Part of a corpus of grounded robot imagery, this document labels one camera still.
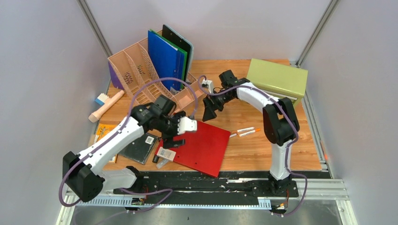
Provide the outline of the beige plastic file organizer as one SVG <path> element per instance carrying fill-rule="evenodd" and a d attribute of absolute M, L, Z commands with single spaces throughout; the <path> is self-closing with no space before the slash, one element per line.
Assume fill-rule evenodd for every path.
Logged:
<path fill-rule="evenodd" d="M 121 50 L 108 57 L 113 69 L 119 78 L 126 95 L 132 98 L 141 86 L 158 79 L 158 74 L 148 54 L 148 38 Z M 190 73 L 187 74 L 187 81 L 193 89 L 194 94 L 189 89 L 184 88 L 179 92 L 172 93 L 161 82 L 148 85 L 135 98 L 135 105 L 143 105 L 153 102 L 160 95 L 165 95 L 176 102 L 176 111 L 184 110 L 195 105 L 194 97 L 200 101 L 204 93 L 198 86 L 198 80 Z"/>

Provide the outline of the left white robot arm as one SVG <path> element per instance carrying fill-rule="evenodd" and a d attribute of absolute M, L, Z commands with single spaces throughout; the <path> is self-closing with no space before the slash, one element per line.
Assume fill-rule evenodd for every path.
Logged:
<path fill-rule="evenodd" d="M 136 169 L 126 167 L 105 172 L 103 168 L 113 156 L 149 130 L 159 131 L 166 147 L 184 145 L 184 139 L 175 141 L 173 138 L 196 132 L 197 121 L 186 116 L 185 111 L 172 114 L 175 108 L 176 103 L 164 95 L 154 102 L 131 108 L 120 124 L 101 140 L 78 154 L 70 151 L 63 157 L 62 185 L 68 185 L 82 202 L 89 202 L 100 192 L 116 188 L 140 193 L 144 181 L 138 177 Z"/>

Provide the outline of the red binder folder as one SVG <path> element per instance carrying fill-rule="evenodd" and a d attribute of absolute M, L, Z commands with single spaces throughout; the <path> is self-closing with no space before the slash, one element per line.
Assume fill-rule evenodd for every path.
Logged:
<path fill-rule="evenodd" d="M 164 148 L 161 141 L 155 155 L 212 177 L 218 177 L 230 139 L 230 131 L 199 121 L 196 132 L 188 132 L 175 138 L 175 140 L 182 139 L 185 140 L 184 145 L 170 149 Z"/>

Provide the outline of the green metal drawer cabinet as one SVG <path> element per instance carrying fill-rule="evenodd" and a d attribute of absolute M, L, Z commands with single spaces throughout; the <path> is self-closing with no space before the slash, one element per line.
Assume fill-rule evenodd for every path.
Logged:
<path fill-rule="evenodd" d="M 257 88 L 297 106 L 306 92 L 308 71 L 266 60 L 251 59 L 246 78 Z"/>

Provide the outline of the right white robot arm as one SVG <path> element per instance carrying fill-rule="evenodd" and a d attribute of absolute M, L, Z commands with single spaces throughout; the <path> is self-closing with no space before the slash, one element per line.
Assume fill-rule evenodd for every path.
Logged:
<path fill-rule="evenodd" d="M 272 163 L 268 182 L 269 192 L 281 195 L 291 181 L 290 150 L 298 140 L 300 129 L 291 100 L 277 98 L 257 88 L 247 78 L 236 78 L 231 70 L 219 75 L 222 89 L 214 91 L 212 81 L 205 75 L 199 77 L 199 87 L 206 97 L 203 121 L 216 118 L 216 111 L 222 111 L 231 100 L 247 102 L 262 113 L 264 133 L 272 146 Z"/>

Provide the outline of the black notebook with sticker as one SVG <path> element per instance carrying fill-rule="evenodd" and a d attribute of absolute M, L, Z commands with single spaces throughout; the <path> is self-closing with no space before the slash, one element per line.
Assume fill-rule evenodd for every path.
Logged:
<path fill-rule="evenodd" d="M 157 136 L 146 133 L 128 144 L 119 155 L 144 165 L 158 140 Z"/>

